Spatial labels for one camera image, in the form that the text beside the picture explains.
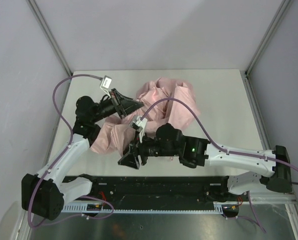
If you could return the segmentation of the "pink folding umbrella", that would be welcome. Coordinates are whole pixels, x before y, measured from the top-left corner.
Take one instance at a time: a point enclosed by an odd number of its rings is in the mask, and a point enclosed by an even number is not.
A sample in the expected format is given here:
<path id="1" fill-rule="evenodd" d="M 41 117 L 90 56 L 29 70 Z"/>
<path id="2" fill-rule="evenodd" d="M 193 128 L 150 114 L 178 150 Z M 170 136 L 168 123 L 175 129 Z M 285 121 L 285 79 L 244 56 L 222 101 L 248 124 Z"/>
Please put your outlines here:
<path id="1" fill-rule="evenodd" d="M 143 116 L 149 107 L 164 98 L 175 98 L 185 103 L 196 115 L 199 115 L 193 86 L 187 81 L 161 77 L 146 82 L 136 93 L 135 100 L 144 106 L 127 117 L 121 119 L 111 115 L 90 147 L 97 154 L 109 154 L 118 151 L 123 153 L 127 145 L 135 137 L 135 130 L 129 124 L 134 116 Z M 170 123 L 174 128 L 184 130 L 194 120 L 193 115 L 181 103 L 163 101 L 153 107 L 146 115 L 145 133 L 153 138 L 158 127 Z"/>

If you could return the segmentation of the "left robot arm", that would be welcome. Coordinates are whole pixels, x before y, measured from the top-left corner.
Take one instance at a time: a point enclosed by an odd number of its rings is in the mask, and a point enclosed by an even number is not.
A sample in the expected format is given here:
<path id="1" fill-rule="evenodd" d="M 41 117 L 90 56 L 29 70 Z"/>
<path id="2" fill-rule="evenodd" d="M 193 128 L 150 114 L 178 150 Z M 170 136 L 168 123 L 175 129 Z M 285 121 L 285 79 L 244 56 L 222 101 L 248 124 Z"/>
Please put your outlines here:
<path id="1" fill-rule="evenodd" d="M 68 203 L 88 195 L 92 190 L 92 177 L 86 174 L 71 182 L 64 182 L 68 171 L 80 156 L 88 151 L 100 133 L 98 121 L 118 114 L 121 119 L 142 108 L 143 103 L 126 97 L 116 89 L 94 102 L 82 96 L 76 102 L 76 119 L 70 129 L 68 143 L 35 175 L 26 174 L 21 181 L 21 205 L 29 215 L 56 219 Z"/>

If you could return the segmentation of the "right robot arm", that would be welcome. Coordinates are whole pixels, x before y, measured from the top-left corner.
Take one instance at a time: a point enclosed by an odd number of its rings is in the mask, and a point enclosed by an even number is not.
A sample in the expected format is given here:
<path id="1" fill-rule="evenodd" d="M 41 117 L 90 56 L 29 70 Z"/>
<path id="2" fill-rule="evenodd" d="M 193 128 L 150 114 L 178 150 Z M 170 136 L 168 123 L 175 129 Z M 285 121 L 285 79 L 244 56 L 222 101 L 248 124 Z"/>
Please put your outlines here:
<path id="1" fill-rule="evenodd" d="M 276 193 L 288 194 L 293 190 L 290 158 L 281 145 L 273 150 L 216 147 L 208 139 L 185 136 L 166 123 L 157 128 L 154 138 L 136 133 L 118 164 L 139 169 L 149 157 L 178 157 L 180 164 L 192 169 L 221 166 L 245 170 L 243 174 L 224 178 L 224 189 L 233 195 L 253 191 L 259 185 Z"/>

